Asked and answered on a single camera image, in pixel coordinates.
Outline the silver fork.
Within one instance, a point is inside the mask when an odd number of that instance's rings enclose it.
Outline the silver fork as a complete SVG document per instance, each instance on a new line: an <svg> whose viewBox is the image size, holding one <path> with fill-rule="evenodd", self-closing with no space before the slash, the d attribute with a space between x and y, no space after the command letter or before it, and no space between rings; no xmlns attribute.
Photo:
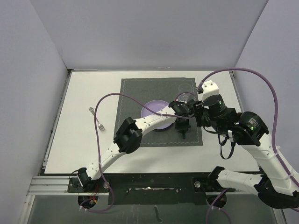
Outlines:
<svg viewBox="0 0 299 224"><path fill-rule="evenodd" d="M93 107L90 107L90 108L89 108L89 111L90 111L91 114L95 117L98 129L99 129L101 132L105 131L104 126L99 122L98 118L97 118L96 115L95 115L94 108L93 108Z"/></svg>

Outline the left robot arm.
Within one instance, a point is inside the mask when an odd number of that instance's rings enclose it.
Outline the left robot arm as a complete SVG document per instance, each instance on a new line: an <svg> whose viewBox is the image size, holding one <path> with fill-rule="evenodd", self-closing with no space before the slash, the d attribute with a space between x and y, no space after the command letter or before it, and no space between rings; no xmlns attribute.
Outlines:
<svg viewBox="0 0 299 224"><path fill-rule="evenodd" d="M187 103L172 101L161 110L146 117L126 118L116 131L112 144L100 153L99 159L88 167L78 170L78 186L85 192L91 191L95 181L102 177L106 169L120 157L136 151L140 147L143 136L156 128L174 123L179 125L179 131L187 131L190 128L188 119L194 116L194 103L193 99Z"/></svg>

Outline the clear drinking glass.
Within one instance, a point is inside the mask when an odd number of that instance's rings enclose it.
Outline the clear drinking glass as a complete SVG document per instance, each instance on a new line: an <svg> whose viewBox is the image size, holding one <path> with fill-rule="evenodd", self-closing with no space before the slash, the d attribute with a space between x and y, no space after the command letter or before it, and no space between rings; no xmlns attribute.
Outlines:
<svg viewBox="0 0 299 224"><path fill-rule="evenodd" d="M182 83L178 86L178 92L179 96L177 100L179 102L187 102L190 99L194 99L193 96L193 88L190 84L188 83Z"/></svg>

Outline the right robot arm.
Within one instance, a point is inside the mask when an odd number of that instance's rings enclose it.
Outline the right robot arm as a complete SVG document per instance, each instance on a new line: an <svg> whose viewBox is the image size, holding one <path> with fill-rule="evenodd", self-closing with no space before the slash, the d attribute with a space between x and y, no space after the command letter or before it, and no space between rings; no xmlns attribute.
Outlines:
<svg viewBox="0 0 299 224"><path fill-rule="evenodd" d="M291 168L279 150L274 148L271 135L263 120L253 112L237 112L226 107L220 94L192 104L199 127L214 129L220 146L230 141L232 157L235 146L245 149L257 162L262 174L253 175L230 171L217 166L208 176L208 186L217 191L232 188L250 192L275 209L299 207L299 174Z"/></svg>

